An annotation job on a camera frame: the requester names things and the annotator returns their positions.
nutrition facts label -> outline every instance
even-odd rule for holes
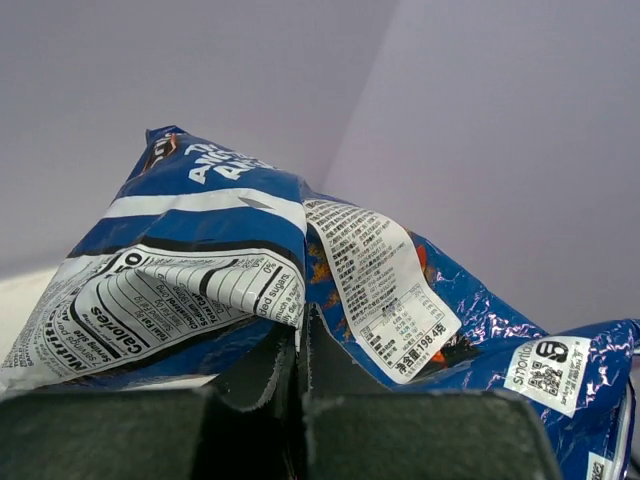
[[[460,320],[429,288],[400,225],[328,200],[304,206],[356,341],[394,382],[409,382],[457,332]]]
[[[288,260],[264,249],[173,252],[138,246],[67,260],[3,368],[64,381],[142,359],[254,314],[297,325],[304,283]],[[33,388],[38,385],[26,385]]]

snack bag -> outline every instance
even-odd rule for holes
[[[390,391],[509,389],[567,479],[620,479],[635,321],[549,336],[424,238],[177,127],[69,254],[0,389],[124,388],[224,372],[305,302]]]

white stripe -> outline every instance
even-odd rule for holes
[[[241,198],[255,200],[271,208],[257,208],[243,202]],[[161,215],[167,210],[184,212],[209,212],[229,208],[257,208],[265,213],[288,220],[306,235],[307,221],[300,203],[274,197],[253,188],[226,188],[213,192],[184,195],[140,195],[115,200],[103,218],[134,217],[138,215]]]

white label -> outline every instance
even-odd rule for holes
[[[269,250],[146,246],[62,265],[0,369],[35,388],[140,360],[257,314],[298,325],[304,283]]]
[[[612,463],[611,460],[589,452],[586,480],[608,480],[612,471]]]
[[[504,388],[573,417],[591,340],[545,337],[513,353]]]
[[[394,382],[411,381],[461,323],[427,285],[409,235],[372,210],[328,200],[304,207],[354,338]]]

gray wall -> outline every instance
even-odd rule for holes
[[[547,329],[640,316],[640,3],[404,0],[325,182]]]
[[[58,263],[166,124],[319,187],[396,1],[21,0],[0,15],[0,277]]]

